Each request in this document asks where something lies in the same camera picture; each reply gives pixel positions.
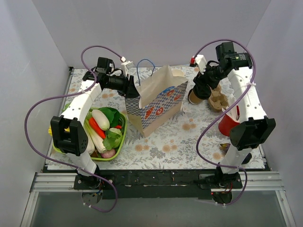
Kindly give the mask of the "blue checkered paper bag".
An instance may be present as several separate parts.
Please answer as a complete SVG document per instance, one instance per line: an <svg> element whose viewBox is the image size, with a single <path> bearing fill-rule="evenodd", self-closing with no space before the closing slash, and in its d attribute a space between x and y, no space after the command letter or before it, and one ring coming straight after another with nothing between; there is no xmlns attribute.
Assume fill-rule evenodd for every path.
<svg viewBox="0 0 303 227"><path fill-rule="evenodd" d="M169 65L161 67L141 82L137 97L125 98L129 122L148 137L181 109L187 84L184 73L174 76Z"/></svg>

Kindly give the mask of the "brown paper coffee cup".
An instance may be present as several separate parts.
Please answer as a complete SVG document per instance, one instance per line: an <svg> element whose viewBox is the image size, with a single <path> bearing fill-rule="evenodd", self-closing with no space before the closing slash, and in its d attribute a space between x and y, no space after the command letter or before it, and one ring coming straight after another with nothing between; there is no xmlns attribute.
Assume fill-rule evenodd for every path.
<svg viewBox="0 0 303 227"><path fill-rule="evenodd" d="M198 105L201 102L203 102L203 99L200 99L199 97L197 97L193 91L193 89L191 89L188 93L188 101L189 103L193 104L193 105Z"/></svg>

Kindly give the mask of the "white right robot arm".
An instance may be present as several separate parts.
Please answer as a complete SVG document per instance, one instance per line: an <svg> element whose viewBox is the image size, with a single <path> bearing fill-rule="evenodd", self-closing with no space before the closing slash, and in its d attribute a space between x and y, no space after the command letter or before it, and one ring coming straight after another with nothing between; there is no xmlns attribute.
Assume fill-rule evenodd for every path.
<svg viewBox="0 0 303 227"><path fill-rule="evenodd" d="M240 123L231 129L230 147L223 160L216 164L214 173L199 176L200 186L206 189L212 186L225 188L240 181L242 162L266 141L276 126L275 119L268 118L259 101L254 84L256 64L251 53L247 49L237 53L234 49L236 41L220 39L219 42L215 48L215 66L211 66L211 61L206 61L200 51L191 58L190 66L197 66L199 72L193 79L195 85L188 94L188 101L194 105L201 103L210 97L222 79L227 78L236 101L220 117L235 108L240 112Z"/></svg>

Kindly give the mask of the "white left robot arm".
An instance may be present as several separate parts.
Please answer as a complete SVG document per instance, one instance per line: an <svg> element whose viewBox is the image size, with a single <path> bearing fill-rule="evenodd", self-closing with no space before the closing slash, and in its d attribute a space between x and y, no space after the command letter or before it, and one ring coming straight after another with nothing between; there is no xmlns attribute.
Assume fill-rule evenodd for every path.
<svg viewBox="0 0 303 227"><path fill-rule="evenodd" d="M85 118L95 99L102 90L109 88L118 91L124 97L138 97L133 76L128 70L133 67L131 61L121 57L121 71L114 75L114 63L111 59L100 57L96 67L88 69L82 79L79 93L71 104L60 115L51 119L53 145L66 154L76 165L78 173L85 176L84 183L90 189L100 186L101 178L97 165L92 161L89 152L89 138L84 129Z"/></svg>

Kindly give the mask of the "green leafy vegetable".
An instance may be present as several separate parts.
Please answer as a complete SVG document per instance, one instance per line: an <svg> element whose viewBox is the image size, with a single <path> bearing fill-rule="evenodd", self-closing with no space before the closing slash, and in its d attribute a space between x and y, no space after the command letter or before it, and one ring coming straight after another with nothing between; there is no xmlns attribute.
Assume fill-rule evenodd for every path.
<svg viewBox="0 0 303 227"><path fill-rule="evenodd" d="M120 119L120 112L117 109L111 107L102 107L100 110L109 120L110 127L116 127Z"/></svg>

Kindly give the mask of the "white radish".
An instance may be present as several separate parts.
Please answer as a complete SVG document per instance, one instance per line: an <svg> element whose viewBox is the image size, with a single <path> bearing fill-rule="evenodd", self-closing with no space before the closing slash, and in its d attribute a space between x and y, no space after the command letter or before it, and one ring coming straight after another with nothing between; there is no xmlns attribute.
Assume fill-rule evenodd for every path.
<svg viewBox="0 0 303 227"><path fill-rule="evenodd" d="M100 110L93 110L92 117L94 118L100 129L107 131L110 128L110 122L108 118Z"/></svg>
<svg viewBox="0 0 303 227"><path fill-rule="evenodd" d="M94 153L94 151L95 151L95 145L94 145L94 143L92 141L92 138L91 138L91 135L90 135L90 132L89 132L89 127L88 127L87 122L84 122L84 126L83 127L84 127L84 130L85 130L86 135L88 137L88 146L87 146L86 150L87 150L88 154L91 156Z"/></svg>

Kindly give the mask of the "brown cardboard cup carrier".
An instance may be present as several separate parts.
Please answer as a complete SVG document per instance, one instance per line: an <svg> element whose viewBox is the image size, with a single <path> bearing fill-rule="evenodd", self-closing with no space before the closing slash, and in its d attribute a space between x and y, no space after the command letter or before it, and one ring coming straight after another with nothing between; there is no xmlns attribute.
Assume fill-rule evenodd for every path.
<svg viewBox="0 0 303 227"><path fill-rule="evenodd" d="M211 109L215 112L221 112L223 109L229 106L228 98L221 92L222 88L220 84L211 90L211 95L208 98L208 103Z"/></svg>

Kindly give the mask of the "green vegetable basket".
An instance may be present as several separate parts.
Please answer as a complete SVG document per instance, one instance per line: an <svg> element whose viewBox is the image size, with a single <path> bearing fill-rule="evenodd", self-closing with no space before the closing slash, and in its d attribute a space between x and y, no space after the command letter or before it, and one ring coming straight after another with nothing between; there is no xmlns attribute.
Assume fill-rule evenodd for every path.
<svg viewBox="0 0 303 227"><path fill-rule="evenodd" d="M107 118L110 127L105 131L101 129L93 118L94 110L101 111ZM109 161L114 159L120 152L126 136L127 119L126 116L114 108L102 107L90 108L84 121L84 130L88 137L87 151L92 160Z"/></svg>

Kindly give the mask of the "green cabbage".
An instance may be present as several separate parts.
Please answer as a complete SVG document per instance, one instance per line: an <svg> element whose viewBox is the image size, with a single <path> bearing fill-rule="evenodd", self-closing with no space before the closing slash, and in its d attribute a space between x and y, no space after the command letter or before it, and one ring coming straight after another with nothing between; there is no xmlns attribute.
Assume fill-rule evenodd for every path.
<svg viewBox="0 0 303 227"><path fill-rule="evenodd" d="M118 148L122 142L123 134L120 129L110 128L106 131L106 138L103 140L103 145L107 150Z"/></svg>

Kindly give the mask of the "red chili pepper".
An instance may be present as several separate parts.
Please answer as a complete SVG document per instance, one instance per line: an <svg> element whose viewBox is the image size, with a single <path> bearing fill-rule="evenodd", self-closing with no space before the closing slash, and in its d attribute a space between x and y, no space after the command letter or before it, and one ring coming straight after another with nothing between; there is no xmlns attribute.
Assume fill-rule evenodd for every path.
<svg viewBox="0 0 303 227"><path fill-rule="evenodd" d="M102 139L106 138L105 132L98 126L97 122L93 117L89 119L89 125Z"/></svg>

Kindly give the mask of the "green lettuce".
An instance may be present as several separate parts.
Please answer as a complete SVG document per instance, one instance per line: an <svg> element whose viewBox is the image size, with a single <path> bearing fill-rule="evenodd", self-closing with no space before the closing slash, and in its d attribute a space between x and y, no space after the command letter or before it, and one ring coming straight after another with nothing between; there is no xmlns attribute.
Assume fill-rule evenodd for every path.
<svg viewBox="0 0 303 227"><path fill-rule="evenodd" d="M64 106L64 108L63 108L63 110L62 110L62 112L64 112L69 106L70 106L70 103L65 104L65 106Z"/></svg>

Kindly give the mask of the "red plastic cup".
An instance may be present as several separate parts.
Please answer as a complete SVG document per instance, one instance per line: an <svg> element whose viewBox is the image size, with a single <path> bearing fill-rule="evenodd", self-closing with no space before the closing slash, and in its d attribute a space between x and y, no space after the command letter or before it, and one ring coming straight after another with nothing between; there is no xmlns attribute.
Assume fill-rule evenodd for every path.
<svg viewBox="0 0 303 227"><path fill-rule="evenodd" d="M234 128L239 124L240 124L239 122L233 121L227 114L225 114L218 124L218 129L221 134L229 137L232 128Z"/></svg>

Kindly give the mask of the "pink onion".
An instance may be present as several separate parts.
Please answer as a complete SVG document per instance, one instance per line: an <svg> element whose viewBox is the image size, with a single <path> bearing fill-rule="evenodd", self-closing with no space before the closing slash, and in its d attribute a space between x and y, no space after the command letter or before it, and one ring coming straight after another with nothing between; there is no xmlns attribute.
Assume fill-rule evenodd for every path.
<svg viewBox="0 0 303 227"><path fill-rule="evenodd" d="M111 150L107 150L106 152L101 154L102 158L108 159L112 158L116 154L116 150L113 148Z"/></svg>

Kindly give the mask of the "yellow corn toy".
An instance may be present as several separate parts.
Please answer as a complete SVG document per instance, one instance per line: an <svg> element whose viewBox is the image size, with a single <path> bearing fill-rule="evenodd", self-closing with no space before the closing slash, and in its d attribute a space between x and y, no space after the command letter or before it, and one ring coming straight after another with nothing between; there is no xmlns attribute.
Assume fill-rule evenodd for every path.
<svg viewBox="0 0 303 227"><path fill-rule="evenodd" d="M51 129L51 126L49 126L49 128L48 128L48 134L50 135L50 136L52 136L53 134L52 134L52 129Z"/></svg>

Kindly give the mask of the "purple eggplant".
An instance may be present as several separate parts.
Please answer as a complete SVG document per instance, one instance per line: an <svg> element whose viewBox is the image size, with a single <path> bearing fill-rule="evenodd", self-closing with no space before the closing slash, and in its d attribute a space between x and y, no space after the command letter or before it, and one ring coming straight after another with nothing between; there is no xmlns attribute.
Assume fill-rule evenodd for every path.
<svg viewBox="0 0 303 227"><path fill-rule="evenodd" d="M222 151L222 153L223 153L224 155L227 154L227 151L228 151L230 145L231 145L230 143L221 143L221 144L220 144L220 150ZM249 154L244 158L244 160L243 160L243 162L242 162L242 165L247 164L248 162L250 162L251 159L252 159L252 154L249 153Z"/></svg>

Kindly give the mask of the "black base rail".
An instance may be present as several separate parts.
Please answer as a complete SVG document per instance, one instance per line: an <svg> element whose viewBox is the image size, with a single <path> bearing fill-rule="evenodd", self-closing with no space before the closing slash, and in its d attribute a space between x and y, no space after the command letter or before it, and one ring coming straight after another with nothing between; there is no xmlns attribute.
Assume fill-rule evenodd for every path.
<svg viewBox="0 0 303 227"><path fill-rule="evenodd" d="M100 182L95 177L77 175L75 190L101 191L103 199L129 198L199 198L211 199L211 190L229 193L241 189L239 173L223 176L216 170L102 170Z"/></svg>

